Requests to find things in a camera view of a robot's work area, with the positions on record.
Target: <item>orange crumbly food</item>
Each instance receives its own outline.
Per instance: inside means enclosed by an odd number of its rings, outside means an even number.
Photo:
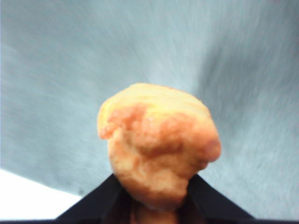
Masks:
[[[137,83],[117,93],[101,106],[97,125],[114,174],[149,210],[175,211],[189,179],[221,154],[208,108],[165,86]]]

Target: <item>black holder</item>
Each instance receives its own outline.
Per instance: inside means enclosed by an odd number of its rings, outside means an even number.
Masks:
[[[99,187],[54,220],[2,221],[2,224],[129,224],[132,198],[110,175]],[[184,205],[182,224],[299,224],[299,221],[255,219],[195,175]]]

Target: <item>gray fabric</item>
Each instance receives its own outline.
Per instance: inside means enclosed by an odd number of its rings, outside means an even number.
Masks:
[[[96,117],[135,82],[210,108],[200,172],[256,217],[299,219],[299,1],[1,1],[1,166],[84,195],[111,173]]]

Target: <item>food piece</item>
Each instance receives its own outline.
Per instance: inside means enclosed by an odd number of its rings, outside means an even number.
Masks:
[[[109,98],[98,114],[114,174],[137,201],[175,211],[189,179],[221,153],[211,114],[191,94],[134,84]]]

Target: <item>gray surface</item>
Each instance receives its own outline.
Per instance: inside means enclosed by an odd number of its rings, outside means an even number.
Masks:
[[[1,165],[84,195],[111,172],[96,116],[135,82],[188,91],[223,144],[201,175],[299,219],[299,1],[1,1]]]

